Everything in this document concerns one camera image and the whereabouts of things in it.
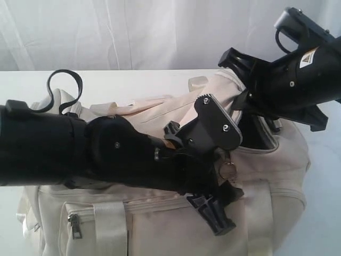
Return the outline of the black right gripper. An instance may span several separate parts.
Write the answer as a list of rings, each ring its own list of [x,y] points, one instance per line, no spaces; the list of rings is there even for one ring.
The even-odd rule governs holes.
[[[218,66],[230,68],[245,86],[235,97],[232,110],[287,119],[309,125],[311,131],[323,131],[328,117],[318,105],[340,102],[340,38],[296,50],[274,62],[230,48]]]

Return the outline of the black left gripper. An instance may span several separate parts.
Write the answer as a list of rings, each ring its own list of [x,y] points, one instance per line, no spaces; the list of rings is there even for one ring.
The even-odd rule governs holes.
[[[224,206],[238,200],[242,190],[218,181],[217,149],[199,154],[176,133],[181,127],[169,122],[163,138],[137,131],[125,118],[100,117],[88,123],[86,135],[92,176],[103,181],[174,191],[209,225],[215,236],[232,231],[236,224]]]

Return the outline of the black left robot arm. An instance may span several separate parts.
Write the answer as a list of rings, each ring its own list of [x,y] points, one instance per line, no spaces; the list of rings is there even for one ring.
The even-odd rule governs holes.
[[[235,224],[224,207],[242,192],[218,184],[215,150],[236,149],[238,127],[211,95],[199,97],[197,117],[184,126],[169,122],[162,139],[138,132],[125,118],[37,113],[25,102],[1,107],[1,185],[77,188],[89,180],[175,191],[215,235]]]

